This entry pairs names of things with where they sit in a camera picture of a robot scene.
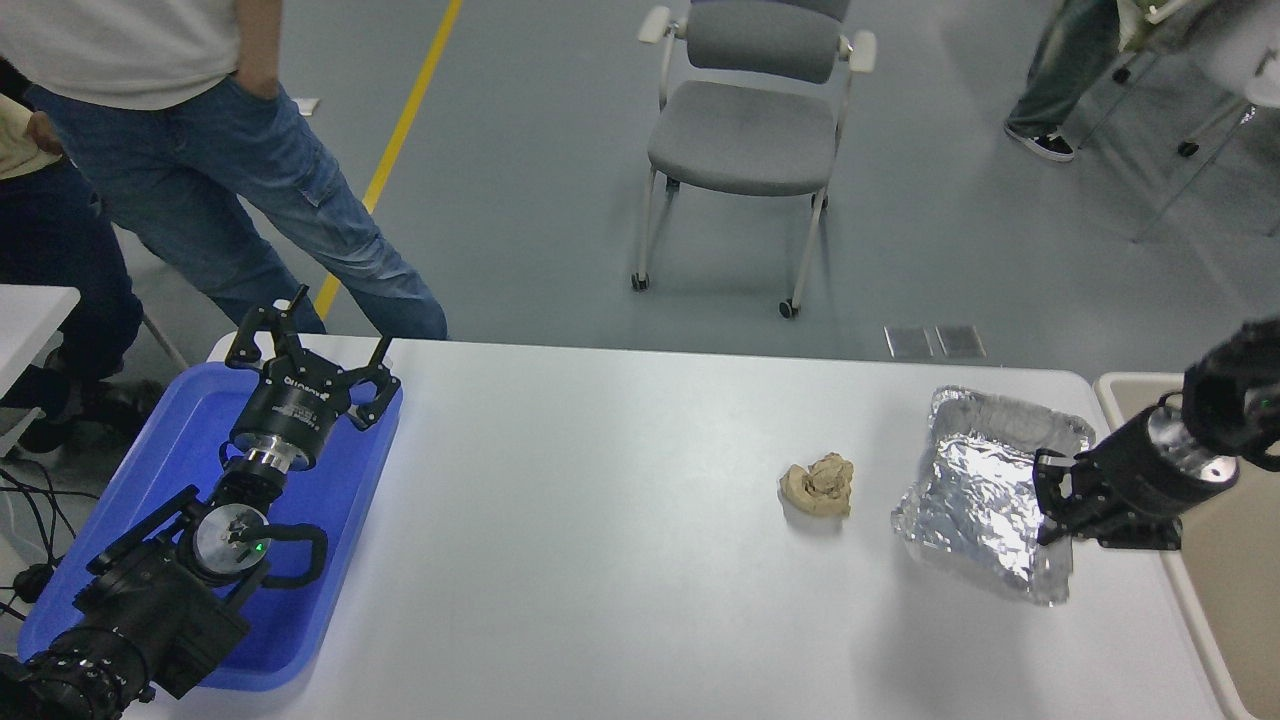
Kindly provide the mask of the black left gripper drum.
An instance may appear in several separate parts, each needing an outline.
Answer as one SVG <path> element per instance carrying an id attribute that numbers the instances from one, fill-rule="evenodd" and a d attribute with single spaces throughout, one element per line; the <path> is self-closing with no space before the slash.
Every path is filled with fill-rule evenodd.
<path id="1" fill-rule="evenodd" d="M 250 401 L 230 429 L 242 452 L 292 447 L 291 469 L 315 466 L 340 414 L 351 406 L 349 387 L 339 387 L 335 364 L 268 364 Z"/>

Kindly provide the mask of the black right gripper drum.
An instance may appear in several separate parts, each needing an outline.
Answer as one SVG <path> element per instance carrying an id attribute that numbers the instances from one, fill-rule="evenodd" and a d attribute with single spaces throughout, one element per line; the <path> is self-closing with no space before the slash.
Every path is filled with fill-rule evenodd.
<path id="1" fill-rule="evenodd" d="M 1151 518 L 1175 518 L 1198 503 L 1194 477 L 1158 448 L 1151 429 L 1183 430 L 1179 414 L 1140 414 L 1093 448 L 1074 456 L 1074 518 L 1094 521 L 1120 507 Z"/>

